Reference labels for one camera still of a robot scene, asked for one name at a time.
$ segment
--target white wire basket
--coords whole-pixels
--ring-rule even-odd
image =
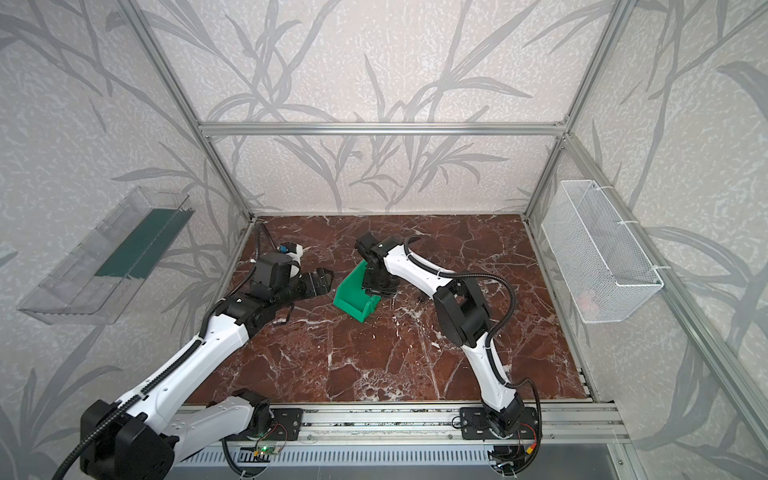
[[[541,224],[584,323],[620,322],[664,282],[592,180],[563,180]]]

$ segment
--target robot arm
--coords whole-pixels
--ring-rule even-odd
[[[394,295],[399,279],[403,279],[435,302],[442,334],[462,348],[477,377],[492,431],[500,438],[510,436],[515,431],[515,421],[525,405],[517,390],[508,386],[509,381],[493,339],[490,348],[485,346],[491,324],[488,304],[477,281],[472,278],[440,276],[442,273],[454,272],[435,265],[417,253],[406,254],[402,242],[392,237],[379,242],[367,233],[357,240],[356,249],[368,263],[362,282],[367,293]],[[437,273],[425,270],[412,259]],[[491,361],[504,384],[494,373]]]
[[[174,416],[219,364],[275,318],[277,310],[331,290],[330,270],[300,274],[300,245],[287,243],[280,249],[262,254],[250,273],[249,291],[220,301],[205,330],[155,373],[116,402],[98,400],[83,413],[78,446],[85,445],[83,472],[102,479],[160,480],[173,465],[210,443],[237,433],[260,435],[269,428],[269,400],[248,391],[235,392],[183,419]],[[116,413],[104,428],[104,420]],[[93,432],[97,435],[86,442]],[[66,464],[54,478],[63,478]]]

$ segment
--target green plastic bin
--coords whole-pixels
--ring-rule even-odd
[[[366,265],[368,263],[363,260],[347,275],[336,288],[336,297],[333,299],[333,305],[338,306],[361,323],[366,321],[373,310],[376,310],[376,305],[379,305],[379,301],[382,299],[378,295],[369,295],[362,288],[362,278],[366,274]]]

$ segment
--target wallpaper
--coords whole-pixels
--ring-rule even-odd
[[[768,394],[768,2],[633,12],[577,134]]]
[[[205,121],[558,121],[613,0],[139,3]]]
[[[560,121],[613,3],[140,1],[199,118],[320,122]],[[521,211],[552,141],[232,137],[217,147],[254,211],[440,214]]]
[[[50,478],[82,411],[197,328],[245,227],[116,5],[0,2],[0,472]],[[195,209],[114,325],[46,325],[19,301],[137,185]],[[76,468],[68,478],[80,478]]]
[[[560,180],[583,180],[568,154],[531,215],[539,259],[601,401],[615,401],[650,479],[768,478],[768,458],[656,294],[618,323],[585,324],[541,229]]]
[[[254,212],[520,212],[553,137],[222,137]]]

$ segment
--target clear plastic tray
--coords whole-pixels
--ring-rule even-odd
[[[136,187],[18,309],[50,324],[114,323],[194,212],[188,197]]]

